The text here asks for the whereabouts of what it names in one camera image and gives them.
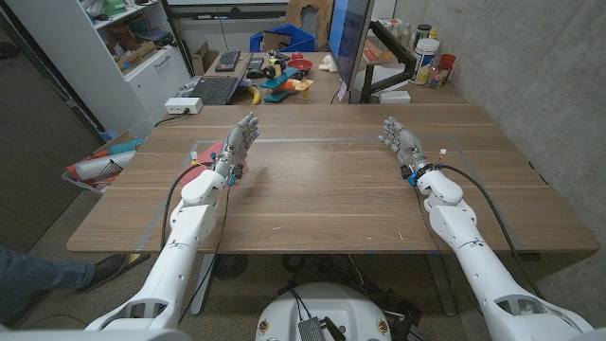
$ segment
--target white cable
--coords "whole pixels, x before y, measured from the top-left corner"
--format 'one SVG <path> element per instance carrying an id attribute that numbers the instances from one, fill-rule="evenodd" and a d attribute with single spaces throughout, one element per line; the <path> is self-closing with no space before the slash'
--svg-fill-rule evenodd
<path id="1" fill-rule="evenodd" d="M 399 318 L 400 318 L 400 320 L 404 320 L 404 319 L 406 318 L 406 315 L 405 315 L 405 314 L 398 314 L 398 313 L 394 313 L 394 312 L 387 311 L 387 310 L 385 310 L 385 309 L 381 309 L 381 311 L 382 311 L 382 312 L 384 312 L 384 313 L 386 313 L 386 314 L 390 314 L 390 315 L 393 315 L 393 316 L 395 316 L 395 317 L 399 317 Z"/>
<path id="2" fill-rule="evenodd" d="M 348 254 L 349 257 L 349 261 L 351 261 L 351 265 L 353 265 L 353 268 L 356 269 L 356 272 L 358 273 L 358 277 L 360 278 L 360 281 L 362 282 L 362 286 L 364 287 L 364 279 L 362 278 L 362 274 L 360 273 L 360 270 L 358 270 L 358 267 L 356 266 L 356 263 L 353 262 L 353 258 L 351 257 L 350 254 Z"/>

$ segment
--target power strip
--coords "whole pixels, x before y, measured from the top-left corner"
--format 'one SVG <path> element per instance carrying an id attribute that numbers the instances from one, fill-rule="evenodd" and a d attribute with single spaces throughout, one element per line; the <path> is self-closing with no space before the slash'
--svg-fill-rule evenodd
<path id="1" fill-rule="evenodd" d="M 170 98 L 164 106 L 169 114 L 182 114 L 186 108 L 190 114 L 198 114 L 202 110 L 203 104 L 200 98 Z"/>

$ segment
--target desk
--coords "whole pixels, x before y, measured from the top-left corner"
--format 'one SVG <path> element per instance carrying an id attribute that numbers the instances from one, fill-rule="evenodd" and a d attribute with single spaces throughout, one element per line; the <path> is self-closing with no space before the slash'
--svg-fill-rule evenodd
<path id="1" fill-rule="evenodd" d="M 284 104 L 329 104 L 332 100 L 334 94 L 341 88 L 341 79 L 339 77 L 339 73 L 330 73 L 329 71 L 321 71 L 318 68 L 318 65 L 322 64 L 322 59 L 329 54 L 329 52 L 305 52 L 303 53 L 303 57 L 307 60 L 312 61 L 313 67 L 310 71 L 309 79 L 314 80 L 311 90 L 311 97 L 309 100 L 304 100 L 301 98 L 300 94 L 293 94 L 285 98 L 281 103 L 265 103 L 263 100 L 259 105 L 284 105 Z M 246 67 L 246 61 L 248 61 L 249 55 L 247 53 L 241 53 L 240 59 L 241 62 L 238 62 L 236 65 L 236 69 L 233 72 L 215 72 L 215 66 L 219 61 L 219 57 L 213 62 L 212 65 L 208 68 L 205 76 L 207 77 L 217 77 L 217 76 L 232 76 L 237 77 L 242 69 Z M 267 53 L 254 53 L 253 57 L 262 57 L 264 59 L 263 67 L 267 66 L 269 62 L 269 58 L 267 57 Z M 266 79 L 257 79 L 252 80 L 254 83 L 259 84 Z M 261 91 L 261 96 L 265 94 L 265 89 L 259 89 Z M 452 83 L 447 82 L 442 86 L 439 90 L 434 90 L 424 85 L 415 85 L 415 84 L 406 84 L 399 90 L 406 90 L 410 93 L 412 98 L 412 103 L 415 104 L 423 104 L 423 103 L 433 103 L 433 104 L 467 104 L 467 101 Z M 250 94 L 246 94 L 244 96 L 237 97 L 233 100 L 233 104 L 237 105 L 249 105 L 253 101 L 253 97 Z M 343 100 L 339 101 L 339 99 L 334 99 L 334 104 L 347 104 L 348 103 L 348 95 L 343 97 Z"/>
<path id="2" fill-rule="evenodd" d="M 435 249 L 396 156 L 376 139 L 389 116 L 418 135 L 430 159 L 477 176 L 524 252 L 590 252 L 598 244 L 476 105 L 208 106 L 158 127 L 70 238 L 74 252 L 158 252 L 164 197 L 196 140 L 202 152 L 250 111 L 260 137 L 232 189 L 219 253 L 427 253 Z M 448 173 L 496 252 L 508 246 L 481 194 Z M 179 200 L 175 190 L 172 206 Z M 200 251 L 213 252 L 223 224 Z M 443 244 L 442 250 L 450 251 Z"/>

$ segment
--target laptop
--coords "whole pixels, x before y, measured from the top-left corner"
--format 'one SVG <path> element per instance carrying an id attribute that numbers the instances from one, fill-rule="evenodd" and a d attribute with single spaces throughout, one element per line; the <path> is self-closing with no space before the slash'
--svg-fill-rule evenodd
<path id="1" fill-rule="evenodd" d="M 250 53 L 246 65 L 250 63 L 252 57 L 253 53 Z M 242 78 L 244 78 L 247 68 L 243 67 L 237 77 L 202 77 L 189 96 L 191 98 L 200 98 L 203 105 L 228 104 Z"/>

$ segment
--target person's leg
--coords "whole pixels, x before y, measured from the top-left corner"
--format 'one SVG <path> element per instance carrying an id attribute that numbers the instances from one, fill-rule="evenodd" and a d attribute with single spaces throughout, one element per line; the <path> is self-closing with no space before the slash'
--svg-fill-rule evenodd
<path id="1" fill-rule="evenodd" d="M 40 291 L 85 287 L 95 266 L 81 261 L 47 261 L 0 245 L 0 322 L 21 312 Z"/>

